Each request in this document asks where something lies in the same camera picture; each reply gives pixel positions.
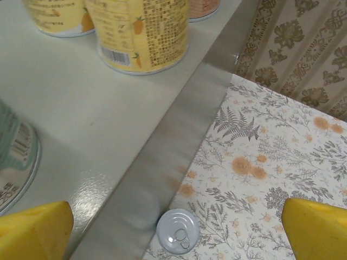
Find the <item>patterned curtain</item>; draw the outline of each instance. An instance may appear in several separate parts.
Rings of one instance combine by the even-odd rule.
[[[347,0],[260,0],[238,75],[347,120]]]

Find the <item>floral paper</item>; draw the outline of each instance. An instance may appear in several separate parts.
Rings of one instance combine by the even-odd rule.
[[[153,238],[145,260],[295,259],[286,198],[347,207],[347,125],[236,75],[171,209],[192,212],[198,245],[173,256]]]

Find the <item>barcode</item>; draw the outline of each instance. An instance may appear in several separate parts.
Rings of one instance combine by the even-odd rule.
[[[12,143],[10,154],[23,163],[28,160],[31,147],[31,130],[24,123],[21,123],[15,140]]]
[[[121,53],[118,51],[111,51],[109,49],[101,47],[102,53],[108,58],[109,60],[124,65],[124,66],[130,66],[130,56],[128,53]]]

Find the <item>carrot illustration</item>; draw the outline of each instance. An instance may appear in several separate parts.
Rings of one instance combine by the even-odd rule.
[[[92,29],[94,29],[94,24],[93,24],[93,21],[91,19],[91,16],[89,15],[88,13],[88,10],[87,8],[83,8],[86,13],[83,15],[83,18],[82,18],[82,32],[84,33],[85,31],[90,31]]]
[[[136,21],[133,23],[133,25],[134,25],[134,33],[136,35],[141,34],[142,31],[143,31],[143,26],[144,26],[143,25],[143,20],[144,19],[142,19],[142,17],[140,16],[140,17],[137,17]]]
[[[139,68],[142,68],[141,58],[138,53],[135,53],[135,57],[133,57],[133,59],[136,59],[137,66],[139,66]]]
[[[59,17],[60,16],[60,13],[55,10],[55,9],[52,9],[52,13],[56,16],[56,17]]]

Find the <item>metal can lid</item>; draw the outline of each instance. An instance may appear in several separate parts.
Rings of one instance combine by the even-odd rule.
[[[169,210],[157,224],[157,236],[161,246],[173,255],[191,251],[199,240],[197,219],[184,209]]]

